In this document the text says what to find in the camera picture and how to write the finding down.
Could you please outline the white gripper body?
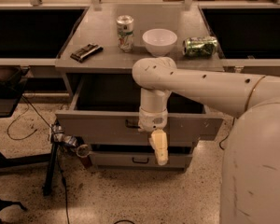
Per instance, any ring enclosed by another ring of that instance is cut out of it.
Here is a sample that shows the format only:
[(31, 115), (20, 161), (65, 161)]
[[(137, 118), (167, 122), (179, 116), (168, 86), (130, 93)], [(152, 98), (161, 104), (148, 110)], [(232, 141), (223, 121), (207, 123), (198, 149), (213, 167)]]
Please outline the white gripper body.
[(142, 108), (139, 108), (139, 129), (152, 133), (155, 130), (163, 129), (167, 125), (168, 112), (166, 110), (162, 112), (147, 112)]

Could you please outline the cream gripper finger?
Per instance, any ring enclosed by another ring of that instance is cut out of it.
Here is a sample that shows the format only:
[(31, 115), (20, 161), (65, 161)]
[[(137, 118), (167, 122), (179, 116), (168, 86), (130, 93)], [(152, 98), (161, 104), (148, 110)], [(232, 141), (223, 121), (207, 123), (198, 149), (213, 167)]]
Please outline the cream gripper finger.
[(168, 162), (167, 134), (164, 130), (155, 130), (149, 137), (149, 143), (154, 149), (158, 165), (163, 166)]

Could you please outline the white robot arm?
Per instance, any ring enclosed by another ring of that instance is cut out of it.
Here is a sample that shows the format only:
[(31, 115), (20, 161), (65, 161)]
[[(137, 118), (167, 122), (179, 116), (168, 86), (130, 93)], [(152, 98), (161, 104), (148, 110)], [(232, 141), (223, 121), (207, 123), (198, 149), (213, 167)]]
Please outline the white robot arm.
[(237, 118), (222, 163), (220, 224), (280, 224), (280, 77), (145, 58), (134, 64), (133, 79), (142, 87), (140, 127), (148, 132), (170, 92)]

